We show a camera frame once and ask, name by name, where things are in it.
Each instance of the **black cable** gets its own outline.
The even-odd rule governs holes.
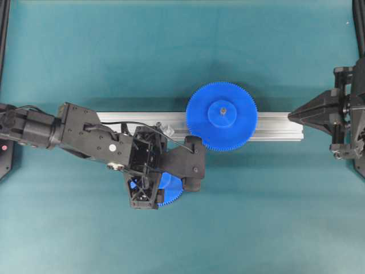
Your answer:
[[[23,109],[32,109],[32,110],[35,110],[35,111],[38,111],[38,112],[41,112],[41,113],[44,113],[44,114],[47,114],[46,112],[44,112],[43,110],[41,110],[39,107],[36,107],[36,106],[33,106],[31,104],[27,104],[25,106],[21,106],[21,107],[17,107],[17,108],[14,108],[12,110],[23,110]],[[6,113],[6,111],[0,111],[0,114],[4,114]]]
[[[180,144],[179,142],[173,140],[172,138],[170,138],[169,136],[163,134],[162,132],[158,131],[157,129],[145,124],[145,123],[141,123],[141,122],[124,122],[124,121],[119,121],[119,122],[102,122],[102,124],[140,124],[141,126],[145,126],[145,127],[148,127],[150,130],[154,131],[155,133],[158,133],[164,137],[166,137],[167,139],[169,139],[171,142],[179,145],[180,147],[184,147],[186,150],[190,151],[191,153],[194,153],[194,151],[192,151],[189,147],[183,145],[183,144]]]

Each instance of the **black metal bracket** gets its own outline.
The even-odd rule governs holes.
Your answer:
[[[0,86],[5,57],[7,23],[9,21],[10,0],[0,1]],[[0,180],[10,172],[13,163],[14,142],[0,139]]]

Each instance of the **teal background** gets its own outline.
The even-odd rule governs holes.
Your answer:
[[[358,58],[351,1],[13,1],[0,99],[56,114],[183,111],[203,84],[291,111]],[[123,177],[16,147],[0,183],[0,273],[364,273],[365,185],[330,137],[206,157],[198,193],[128,205]]]

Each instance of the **small blue gear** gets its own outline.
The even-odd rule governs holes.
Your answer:
[[[255,132],[257,117],[256,104],[250,94],[228,82],[199,88],[186,108],[190,133],[216,151],[243,146]]]
[[[134,182],[130,182],[131,188],[135,188],[136,184]],[[183,183],[181,179],[171,175],[170,173],[164,172],[162,174],[159,189],[165,190],[165,199],[163,203],[159,203],[159,207],[165,206],[167,204],[171,204],[177,198],[180,197],[183,190]]]

